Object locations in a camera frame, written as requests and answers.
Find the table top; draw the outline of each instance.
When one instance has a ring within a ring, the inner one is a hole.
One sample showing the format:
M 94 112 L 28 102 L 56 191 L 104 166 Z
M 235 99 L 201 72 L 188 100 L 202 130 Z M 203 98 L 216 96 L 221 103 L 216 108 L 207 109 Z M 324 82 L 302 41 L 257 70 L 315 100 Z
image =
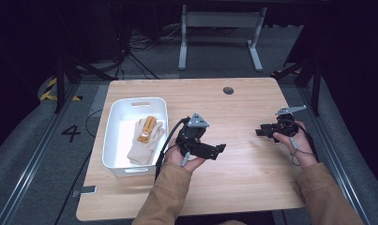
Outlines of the table top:
M 225 87 L 234 92 L 226 95 Z M 274 79 L 116 81 L 109 87 L 83 184 L 97 186 L 98 191 L 81 196 L 79 220 L 135 218 L 147 198 L 154 175 L 115 177 L 102 163 L 112 104 L 122 98 L 147 97 L 166 101 L 169 130 L 198 112 L 210 124 L 201 141 L 227 144 L 216 160 L 207 160 L 194 172 L 181 215 L 304 207 L 295 181 L 300 169 L 291 163 L 288 150 L 255 133 L 261 124 L 276 123 L 275 112 L 288 107 Z

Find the wrist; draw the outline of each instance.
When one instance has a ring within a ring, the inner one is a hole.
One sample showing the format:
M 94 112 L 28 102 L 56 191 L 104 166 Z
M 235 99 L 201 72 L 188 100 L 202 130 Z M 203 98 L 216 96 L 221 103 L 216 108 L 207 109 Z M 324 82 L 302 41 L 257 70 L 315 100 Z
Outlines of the wrist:
M 302 169 L 318 163 L 317 159 L 315 159 L 314 156 L 297 157 L 297 161 L 299 162 L 299 165 Z

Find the forearm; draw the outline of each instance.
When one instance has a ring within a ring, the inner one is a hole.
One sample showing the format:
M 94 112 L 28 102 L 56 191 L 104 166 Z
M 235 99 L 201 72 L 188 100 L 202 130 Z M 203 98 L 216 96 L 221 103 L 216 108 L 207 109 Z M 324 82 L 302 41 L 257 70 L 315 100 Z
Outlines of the forearm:
M 173 163 L 164 163 L 133 224 L 174 224 L 189 192 L 191 175 Z
M 363 224 L 323 163 L 303 170 L 297 182 L 305 197 L 311 224 Z

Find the hand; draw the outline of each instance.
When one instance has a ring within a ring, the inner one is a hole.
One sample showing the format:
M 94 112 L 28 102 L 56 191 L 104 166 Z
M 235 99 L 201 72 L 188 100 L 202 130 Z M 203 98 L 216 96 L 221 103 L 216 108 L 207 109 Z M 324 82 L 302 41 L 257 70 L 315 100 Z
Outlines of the hand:
M 168 152 L 165 155 L 165 161 L 166 162 L 172 162 L 175 165 L 180 166 L 183 161 L 183 156 L 180 154 L 180 148 L 178 145 L 173 146 L 171 149 L 168 150 Z M 195 169 L 203 165 L 203 163 L 206 161 L 205 158 L 197 157 L 195 159 L 189 160 L 184 168 L 190 172 L 194 172 Z
M 305 128 L 305 125 L 300 122 L 296 121 L 300 126 Z M 306 139 L 305 132 L 303 132 L 302 129 L 299 129 L 299 131 L 294 135 L 294 140 L 297 144 L 297 148 L 301 151 L 296 151 L 294 147 L 291 144 L 291 141 L 289 137 L 280 134 L 278 132 L 273 133 L 273 137 L 277 140 L 279 140 L 281 143 L 285 144 L 289 151 L 291 152 L 291 155 L 294 155 L 297 161 L 300 164 L 300 167 L 302 169 L 305 169 L 313 164 L 317 163 L 317 160 L 315 159 L 315 156 L 311 150 L 311 147 L 309 145 L 308 140 Z

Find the white plastic bin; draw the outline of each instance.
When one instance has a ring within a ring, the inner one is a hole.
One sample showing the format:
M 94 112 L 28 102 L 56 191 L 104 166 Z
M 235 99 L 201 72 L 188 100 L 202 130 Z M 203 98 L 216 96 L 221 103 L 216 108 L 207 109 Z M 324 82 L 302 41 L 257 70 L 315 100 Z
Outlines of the white plastic bin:
M 132 146 L 135 123 L 152 115 L 162 122 L 165 132 L 159 139 L 148 165 L 130 163 L 127 155 Z M 125 98 L 113 103 L 103 144 L 103 164 L 118 177 L 156 173 L 159 152 L 168 137 L 168 113 L 160 97 Z

